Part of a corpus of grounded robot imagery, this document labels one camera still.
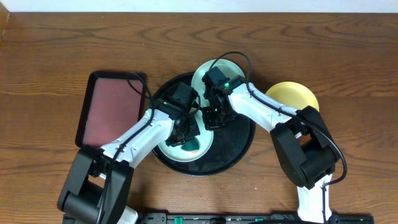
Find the green sponge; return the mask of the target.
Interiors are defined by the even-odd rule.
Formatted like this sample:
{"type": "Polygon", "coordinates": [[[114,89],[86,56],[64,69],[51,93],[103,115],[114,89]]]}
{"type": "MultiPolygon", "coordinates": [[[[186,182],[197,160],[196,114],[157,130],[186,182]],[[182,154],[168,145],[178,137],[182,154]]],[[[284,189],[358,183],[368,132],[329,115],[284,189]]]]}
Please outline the green sponge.
{"type": "Polygon", "coordinates": [[[200,150],[200,142],[197,138],[193,138],[191,141],[187,141],[182,145],[181,149],[187,152],[196,153],[200,150]]]}

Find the yellow plate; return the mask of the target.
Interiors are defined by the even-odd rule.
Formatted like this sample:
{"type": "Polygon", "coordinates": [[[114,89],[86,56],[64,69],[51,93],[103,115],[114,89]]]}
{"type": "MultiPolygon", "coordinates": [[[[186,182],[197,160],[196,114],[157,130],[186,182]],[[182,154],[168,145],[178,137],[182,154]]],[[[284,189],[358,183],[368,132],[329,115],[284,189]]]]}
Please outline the yellow plate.
{"type": "Polygon", "coordinates": [[[280,82],[271,86],[266,95],[274,100],[300,110],[307,106],[320,110],[314,93],[306,86],[296,82],[280,82]]]}

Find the pale green plate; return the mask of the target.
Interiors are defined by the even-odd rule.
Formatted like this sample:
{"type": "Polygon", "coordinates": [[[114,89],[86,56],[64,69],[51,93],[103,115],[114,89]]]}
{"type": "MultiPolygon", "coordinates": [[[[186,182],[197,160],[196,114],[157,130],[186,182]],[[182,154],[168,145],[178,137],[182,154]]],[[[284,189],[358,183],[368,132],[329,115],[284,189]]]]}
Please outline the pale green plate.
{"type": "MultiPolygon", "coordinates": [[[[207,107],[210,105],[209,101],[204,99],[203,96],[205,93],[205,84],[202,81],[202,78],[209,70],[214,61],[215,59],[209,60],[199,66],[195,71],[191,81],[191,87],[194,88],[200,96],[201,107],[207,107]]],[[[244,72],[241,70],[241,68],[230,60],[219,59],[215,63],[214,67],[218,67],[224,73],[224,75],[230,79],[234,78],[235,76],[245,77],[244,72]]]]}

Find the light blue plate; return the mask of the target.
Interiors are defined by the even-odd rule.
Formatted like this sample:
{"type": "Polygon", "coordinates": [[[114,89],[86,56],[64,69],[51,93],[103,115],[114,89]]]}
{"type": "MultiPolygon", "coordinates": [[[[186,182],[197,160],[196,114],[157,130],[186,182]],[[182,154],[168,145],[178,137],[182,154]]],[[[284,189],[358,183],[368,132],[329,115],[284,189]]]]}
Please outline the light blue plate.
{"type": "Polygon", "coordinates": [[[177,162],[191,162],[207,153],[213,143],[214,133],[205,129],[201,111],[198,111],[194,115],[194,118],[199,127],[200,134],[195,136],[192,141],[175,147],[168,146],[165,142],[158,145],[160,151],[167,158],[177,162]]]}

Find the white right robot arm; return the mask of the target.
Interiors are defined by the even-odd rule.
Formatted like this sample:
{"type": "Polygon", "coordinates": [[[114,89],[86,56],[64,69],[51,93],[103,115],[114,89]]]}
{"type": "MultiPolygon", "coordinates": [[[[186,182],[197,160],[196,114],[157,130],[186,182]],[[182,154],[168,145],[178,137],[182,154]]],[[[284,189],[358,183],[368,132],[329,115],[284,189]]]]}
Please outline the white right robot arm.
{"type": "Polygon", "coordinates": [[[204,76],[192,81],[207,104],[203,120],[208,129],[224,129],[243,115],[268,131],[284,174],[297,186],[298,216],[311,223],[331,218],[329,186],[335,164],[344,161],[319,111],[296,108],[275,100],[242,76],[204,76]]]}

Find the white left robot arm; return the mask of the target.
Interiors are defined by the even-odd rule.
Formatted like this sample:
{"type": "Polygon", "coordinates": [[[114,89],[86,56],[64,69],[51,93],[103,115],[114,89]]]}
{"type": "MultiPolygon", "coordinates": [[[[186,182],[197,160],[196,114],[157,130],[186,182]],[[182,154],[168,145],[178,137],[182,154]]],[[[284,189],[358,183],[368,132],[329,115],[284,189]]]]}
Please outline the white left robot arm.
{"type": "Polygon", "coordinates": [[[194,115],[200,100],[156,99],[144,116],[114,141],[77,152],[57,208],[78,223],[135,223],[127,205],[134,169],[158,144],[178,146],[199,134],[194,115]]]}

